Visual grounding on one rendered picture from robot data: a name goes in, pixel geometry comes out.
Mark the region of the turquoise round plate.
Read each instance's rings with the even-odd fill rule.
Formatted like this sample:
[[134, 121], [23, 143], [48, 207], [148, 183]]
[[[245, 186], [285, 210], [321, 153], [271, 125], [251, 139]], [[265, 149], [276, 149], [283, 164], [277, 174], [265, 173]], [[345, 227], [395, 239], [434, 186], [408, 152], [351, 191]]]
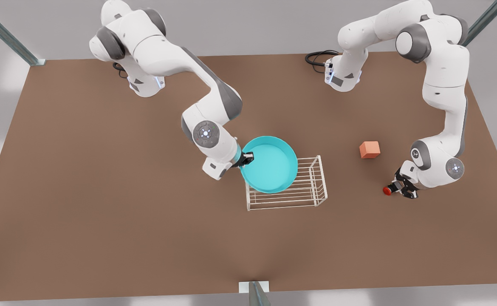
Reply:
[[291, 186], [298, 173], [298, 159], [291, 146], [281, 138], [261, 136], [243, 148], [254, 160], [241, 168], [246, 183], [262, 193], [278, 193]]

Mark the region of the orange cube block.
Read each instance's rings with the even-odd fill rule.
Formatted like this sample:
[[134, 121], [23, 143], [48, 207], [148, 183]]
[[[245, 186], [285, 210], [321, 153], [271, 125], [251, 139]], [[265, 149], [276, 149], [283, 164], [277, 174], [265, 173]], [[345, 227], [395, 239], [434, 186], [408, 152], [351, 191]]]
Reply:
[[359, 146], [359, 152], [362, 159], [373, 159], [380, 155], [380, 147], [378, 141], [364, 141]]

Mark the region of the silver frame post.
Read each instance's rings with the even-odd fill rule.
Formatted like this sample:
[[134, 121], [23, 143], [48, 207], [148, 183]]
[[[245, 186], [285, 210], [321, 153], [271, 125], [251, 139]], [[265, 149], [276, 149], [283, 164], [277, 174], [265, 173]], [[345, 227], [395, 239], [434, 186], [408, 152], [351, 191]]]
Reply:
[[467, 47], [497, 17], [497, 0], [469, 27], [466, 39], [461, 46]]
[[245, 281], [238, 283], [240, 294], [248, 294], [248, 306], [271, 306], [267, 297], [269, 281]]
[[20, 56], [30, 66], [43, 66], [46, 64], [45, 59], [38, 59], [27, 49], [16, 37], [0, 23], [0, 40], [9, 46], [18, 56]]

